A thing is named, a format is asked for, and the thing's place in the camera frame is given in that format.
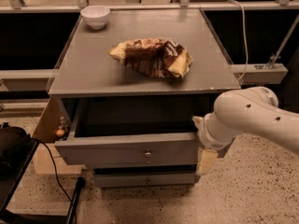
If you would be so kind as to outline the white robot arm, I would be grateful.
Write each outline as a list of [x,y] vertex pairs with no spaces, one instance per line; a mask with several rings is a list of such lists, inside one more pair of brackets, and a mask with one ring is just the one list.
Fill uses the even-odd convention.
[[294,154],[299,154],[299,114],[280,109],[278,98],[266,87],[222,93],[213,111],[192,118],[200,147],[196,173],[207,174],[219,151],[242,133],[261,136]]

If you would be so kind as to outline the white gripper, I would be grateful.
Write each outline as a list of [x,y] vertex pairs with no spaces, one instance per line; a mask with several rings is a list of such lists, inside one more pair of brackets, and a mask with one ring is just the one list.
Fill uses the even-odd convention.
[[196,174],[206,175],[218,158],[218,152],[233,143],[235,135],[221,123],[214,113],[204,117],[193,116],[192,121],[197,128],[200,147],[197,153]]

